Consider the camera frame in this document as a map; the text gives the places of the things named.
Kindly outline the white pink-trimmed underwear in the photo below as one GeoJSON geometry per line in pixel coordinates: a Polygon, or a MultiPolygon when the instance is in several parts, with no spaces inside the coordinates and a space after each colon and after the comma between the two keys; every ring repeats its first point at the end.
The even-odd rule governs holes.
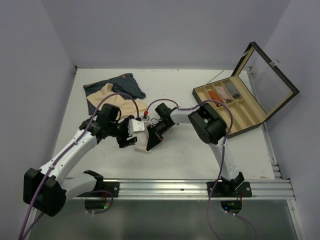
{"type": "Polygon", "coordinates": [[[142,123],[144,125],[144,130],[136,131],[133,135],[137,138],[134,149],[139,152],[149,153],[147,146],[149,141],[148,126],[150,123],[148,121],[143,121],[142,123]]]}

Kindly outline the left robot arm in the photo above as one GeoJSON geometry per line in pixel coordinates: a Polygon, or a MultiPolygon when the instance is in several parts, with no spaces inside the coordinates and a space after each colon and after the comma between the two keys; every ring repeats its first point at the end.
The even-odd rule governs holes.
{"type": "Polygon", "coordinates": [[[119,107],[104,104],[91,118],[79,127],[73,139],[51,160],[39,169],[30,168],[24,174],[23,201],[30,207],[53,217],[66,201],[83,194],[112,197],[105,189],[104,178],[92,170],[84,171],[80,177],[67,179],[76,164],[101,140],[116,139],[120,148],[137,142],[137,133],[145,130],[140,117],[127,116],[118,120],[119,107]]]}

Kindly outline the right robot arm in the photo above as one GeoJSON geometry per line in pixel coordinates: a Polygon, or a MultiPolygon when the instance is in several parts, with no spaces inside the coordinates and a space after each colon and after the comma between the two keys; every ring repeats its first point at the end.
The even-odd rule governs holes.
{"type": "Polygon", "coordinates": [[[191,124],[202,142],[212,150],[221,174],[217,177],[213,189],[216,195],[235,196],[245,181],[242,172],[236,166],[236,162],[227,145],[227,124],[209,103],[204,103],[194,110],[180,110],[177,107],[171,109],[165,103],[155,108],[159,116],[157,124],[147,127],[148,141],[146,150],[150,151],[163,141],[163,134],[171,127],[178,124],[191,124]]]}

